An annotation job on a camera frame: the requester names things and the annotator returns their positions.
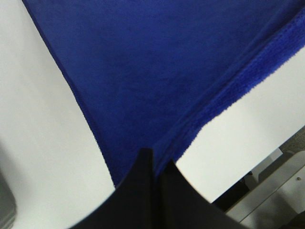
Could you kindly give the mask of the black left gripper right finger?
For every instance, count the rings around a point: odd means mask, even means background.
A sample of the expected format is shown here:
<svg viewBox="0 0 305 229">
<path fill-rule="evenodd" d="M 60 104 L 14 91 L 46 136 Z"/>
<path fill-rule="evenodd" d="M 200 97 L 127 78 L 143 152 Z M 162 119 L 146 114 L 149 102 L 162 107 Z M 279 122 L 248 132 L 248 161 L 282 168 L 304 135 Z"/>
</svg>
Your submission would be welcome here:
<svg viewBox="0 0 305 229">
<path fill-rule="evenodd" d="M 230 229 L 231 220 L 207 202 L 173 161 L 158 177 L 160 229 Z"/>
</svg>

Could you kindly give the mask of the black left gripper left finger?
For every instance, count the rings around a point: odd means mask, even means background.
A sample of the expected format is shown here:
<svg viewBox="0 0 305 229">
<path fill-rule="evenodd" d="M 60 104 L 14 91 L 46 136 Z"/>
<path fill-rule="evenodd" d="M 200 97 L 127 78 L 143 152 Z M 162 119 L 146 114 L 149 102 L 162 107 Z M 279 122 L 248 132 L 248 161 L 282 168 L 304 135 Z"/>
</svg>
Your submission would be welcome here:
<svg viewBox="0 0 305 229">
<path fill-rule="evenodd" d="M 152 229 L 153 151 L 140 149 L 115 191 L 73 229 Z"/>
</svg>

